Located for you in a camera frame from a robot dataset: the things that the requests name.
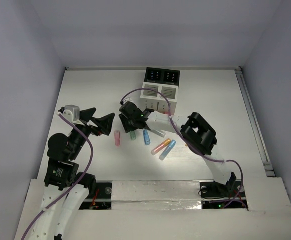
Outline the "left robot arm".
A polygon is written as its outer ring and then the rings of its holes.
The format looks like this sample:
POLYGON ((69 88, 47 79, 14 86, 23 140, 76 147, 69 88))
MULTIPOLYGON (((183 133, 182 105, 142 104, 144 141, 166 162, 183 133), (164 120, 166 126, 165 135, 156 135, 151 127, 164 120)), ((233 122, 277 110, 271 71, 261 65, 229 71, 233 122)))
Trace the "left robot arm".
POLYGON ((48 140, 48 166, 38 215, 27 227, 24 240, 63 240, 84 200, 97 195, 96 177, 75 163, 89 136, 109 136, 114 113, 95 118, 96 108, 80 110, 66 105, 57 115, 70 127, 69 135, 56 133, 48 140))

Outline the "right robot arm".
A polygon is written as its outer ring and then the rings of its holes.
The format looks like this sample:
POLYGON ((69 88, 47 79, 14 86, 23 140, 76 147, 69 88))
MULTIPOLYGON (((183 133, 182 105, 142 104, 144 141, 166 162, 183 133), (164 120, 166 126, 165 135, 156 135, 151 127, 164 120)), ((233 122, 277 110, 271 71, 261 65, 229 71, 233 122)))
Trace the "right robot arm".
POLYGON ((209 198, 236 198, 237 176, 227 166, 217 149, 217 133, 197 112, 190 116, 170 116, 153 109, 139 109, 133 102, 121 102, 120 120, 124 130, 169 132, 177 134, 189 149, 201 156, 212 173, 212 186, 207 188, 209 198))

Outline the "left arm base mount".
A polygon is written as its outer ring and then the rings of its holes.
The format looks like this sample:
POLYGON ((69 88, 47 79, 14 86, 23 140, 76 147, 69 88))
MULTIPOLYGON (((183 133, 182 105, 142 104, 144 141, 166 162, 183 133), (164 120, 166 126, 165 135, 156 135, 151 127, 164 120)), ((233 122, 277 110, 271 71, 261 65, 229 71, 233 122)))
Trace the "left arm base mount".
POLYGON ((96 190, 81 204, 80 210, 111 210, 112 209, 112 181, 97 181, 96 190))

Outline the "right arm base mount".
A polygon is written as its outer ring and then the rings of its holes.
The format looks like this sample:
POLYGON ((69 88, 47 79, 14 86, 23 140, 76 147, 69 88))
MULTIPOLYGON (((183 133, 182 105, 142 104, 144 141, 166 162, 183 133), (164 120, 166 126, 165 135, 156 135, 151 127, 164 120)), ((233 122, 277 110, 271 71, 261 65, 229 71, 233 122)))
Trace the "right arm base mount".
POLYGON ((229 204, 226 209, 248 209, 245 189, 241 181, 237 181, 234 189, 229 193, 222 193, 212 181, 200 183, 198 195, 201 197, 203 210, 221 210, 226 206, 236 195, 238 196, 229 204))

